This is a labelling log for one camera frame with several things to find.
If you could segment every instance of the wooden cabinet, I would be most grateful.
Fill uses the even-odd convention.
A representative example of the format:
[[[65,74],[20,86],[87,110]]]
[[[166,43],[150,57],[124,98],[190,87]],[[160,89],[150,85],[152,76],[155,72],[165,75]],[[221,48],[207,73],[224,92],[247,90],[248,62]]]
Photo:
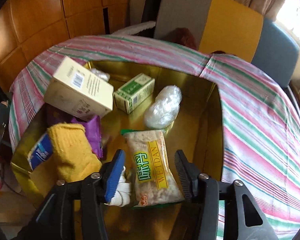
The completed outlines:
[[[8,91],[33,58],[57,43],[126,27],[128,9],[128,0],[8,0],[0,10],[0,85]]]

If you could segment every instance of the window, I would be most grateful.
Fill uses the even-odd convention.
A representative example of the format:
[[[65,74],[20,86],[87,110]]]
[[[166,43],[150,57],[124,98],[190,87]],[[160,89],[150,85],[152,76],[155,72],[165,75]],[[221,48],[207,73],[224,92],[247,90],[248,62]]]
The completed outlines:
[[[300,5],[298,0],[285,0],[278,12],[277,21],[300,39]]]

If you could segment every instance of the yellow knitted sock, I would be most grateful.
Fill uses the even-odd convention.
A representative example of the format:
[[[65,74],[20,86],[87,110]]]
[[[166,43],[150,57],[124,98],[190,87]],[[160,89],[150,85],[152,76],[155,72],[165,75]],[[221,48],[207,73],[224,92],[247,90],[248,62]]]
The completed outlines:
[[[73,182],[100,170],[102,164],[92,153],[81,124],[59,123],[48,128],[58,179]]]

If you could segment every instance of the metal bolt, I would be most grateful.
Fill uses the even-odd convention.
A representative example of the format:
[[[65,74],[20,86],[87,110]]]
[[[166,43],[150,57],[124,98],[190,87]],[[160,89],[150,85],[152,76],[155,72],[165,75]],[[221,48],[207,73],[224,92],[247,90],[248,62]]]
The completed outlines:
[[[209,175],[205,173],[200,173],[199,174],[199,179],[209,179]]]
[[[58,185],[58,186],[62,186],[62,185],[64,185],[64,184],[66,184],[66,181],[65,181],[64,179],[59,179],[59,180],[57,181],[57,185]]]
[[[91,178],[93,178],[93,179],[99,179],[99,178],[101,178],[101,175],[100,175],[100,173],[95,172],[95,173],[91,174]]]
[[[238,186],[238,187],[243,186],[243,182],[242,182],[241,180],[239,180],[239,179],[236,179],[236,180],[234,181],[234,184],[235,184],[236,186]]]

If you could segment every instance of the blue cushion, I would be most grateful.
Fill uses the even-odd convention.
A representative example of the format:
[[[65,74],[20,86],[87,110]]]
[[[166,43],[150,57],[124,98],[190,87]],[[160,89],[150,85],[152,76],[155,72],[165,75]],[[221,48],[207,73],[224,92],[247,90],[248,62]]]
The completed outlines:
[[[252,64],[263,70],[282,88],[291,80],[299,57],[299,46],[277,24],[264,18]]]

